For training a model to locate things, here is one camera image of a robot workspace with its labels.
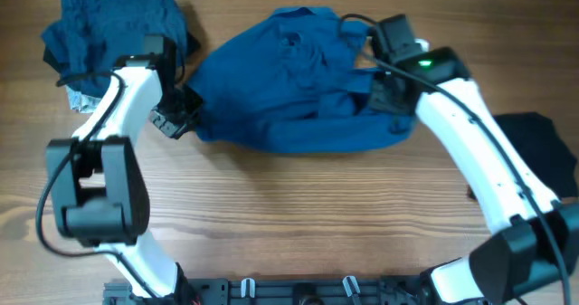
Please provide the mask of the blue polo shirt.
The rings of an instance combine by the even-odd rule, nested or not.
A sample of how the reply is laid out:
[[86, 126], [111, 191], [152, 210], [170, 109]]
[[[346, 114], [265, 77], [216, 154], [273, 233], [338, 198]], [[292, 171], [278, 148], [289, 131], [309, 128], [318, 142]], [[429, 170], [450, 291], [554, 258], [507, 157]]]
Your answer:
[[371, 110], [379, 70], [357, 69], [369, 25], [326, 7], [276, 10], [211, 52], [188, 81], [202, 99], [195, 133], [271, 153], [388, 148], [412, 134], [411, 116]]

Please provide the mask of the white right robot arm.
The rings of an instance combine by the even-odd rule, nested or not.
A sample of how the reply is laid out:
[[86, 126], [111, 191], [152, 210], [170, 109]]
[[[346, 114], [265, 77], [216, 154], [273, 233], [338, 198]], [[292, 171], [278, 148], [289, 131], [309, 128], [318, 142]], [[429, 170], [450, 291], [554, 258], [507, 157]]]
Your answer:
[[417, 92], [414, 113], [465, 177], [491, 233], [469, 254], [428, 270], [429, 304], [503, 304], [560, 281], [572, 301], [578, 207], [562, 204], [498, 126], [468, 69], [450, 48], [424, 52], [387, 73]]

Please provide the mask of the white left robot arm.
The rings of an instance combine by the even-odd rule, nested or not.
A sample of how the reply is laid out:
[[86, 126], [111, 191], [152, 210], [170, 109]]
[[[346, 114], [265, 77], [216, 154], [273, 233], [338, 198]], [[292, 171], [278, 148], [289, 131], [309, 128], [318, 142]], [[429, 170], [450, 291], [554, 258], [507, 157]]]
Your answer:
[[139, 304], [202, 299], [148, 229], [150, 203], [134, 146], [149, 113], [175, 91], [176, 59], [121, 56], [109, 87], [71, 138], [46, 149], [48, 181], [35, 215], [39, 242], [61, 257], [105, 256]]

